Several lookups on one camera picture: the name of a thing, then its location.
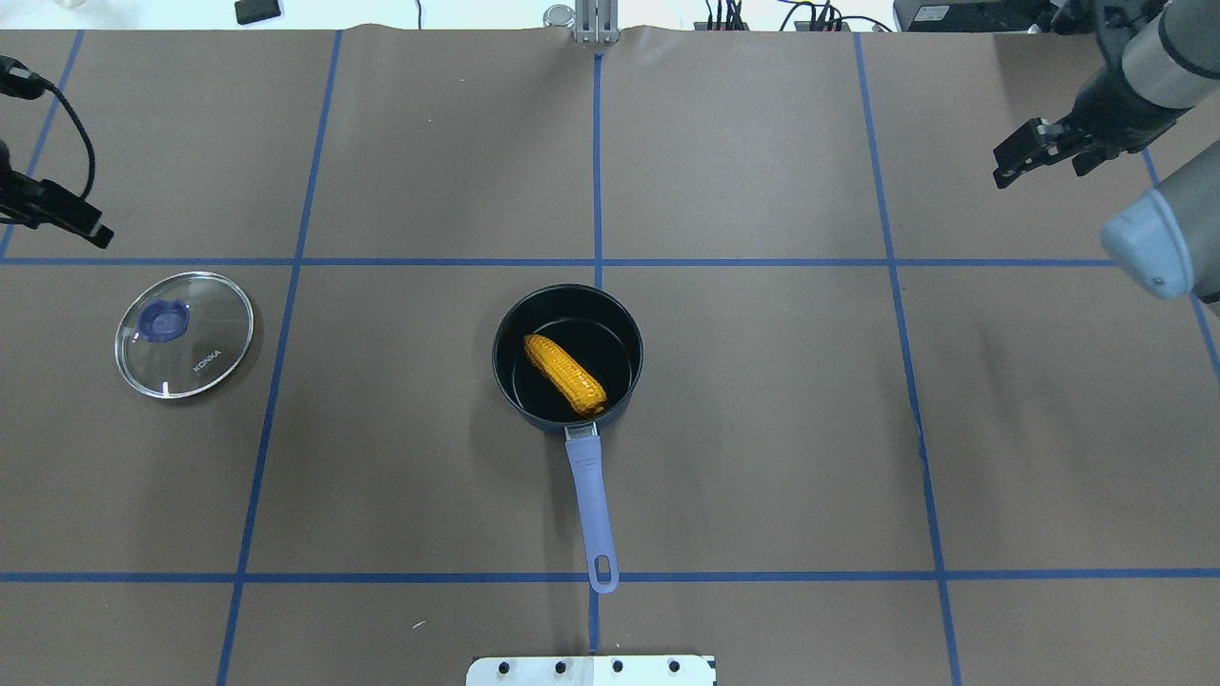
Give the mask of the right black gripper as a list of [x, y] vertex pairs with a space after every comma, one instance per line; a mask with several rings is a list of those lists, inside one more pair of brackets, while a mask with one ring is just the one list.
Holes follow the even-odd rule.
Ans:
[[993, 149], [993, 181], [1006, 190], [1024, 175], [1071, 157], [1076, 175], [1089, 175], [1120, 153], [1139, 153], [1170, 131], [1187, 109], [1150, 103], [1125, 74], [1102, 67], [1078, 92], [1071, 112], [1058, 122], [1027, 120]]

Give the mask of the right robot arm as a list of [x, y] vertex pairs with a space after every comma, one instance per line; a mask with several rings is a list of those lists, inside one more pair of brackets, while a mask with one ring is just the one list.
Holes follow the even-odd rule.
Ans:
[[1161, 142], [1176, 160], [1104, 223], [1100, 244], [1118, 269], [1161, 300], [1193, 298], [1218, 312], [1218, 135], [1190, 151], [1176, 127], [1218, 106], [1215, 1], [1059, 1], [1046, 21], [1058, 34], [1094, 35], [1102, 65], [1059, 120], [1021, 123], [993, 151], [1003, 190], [1037, 168], [1068, 161], [1089, 175], [1125, 153], [1150, 156]]

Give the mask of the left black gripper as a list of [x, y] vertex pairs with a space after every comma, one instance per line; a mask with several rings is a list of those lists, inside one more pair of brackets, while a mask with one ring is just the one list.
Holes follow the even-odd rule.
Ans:
[[102, 222], [98, 208], [52, 181], [39, 181], [33, 190], [34, 212], [23, 195], [27, 186], [30, 186], [30, 179], [13, 171], [9, 144], [1, 140], [1, 223], [24, 226], [27, 229], [48, 225], [70, 232], [101, 251], [109, 248], [113, 229]]

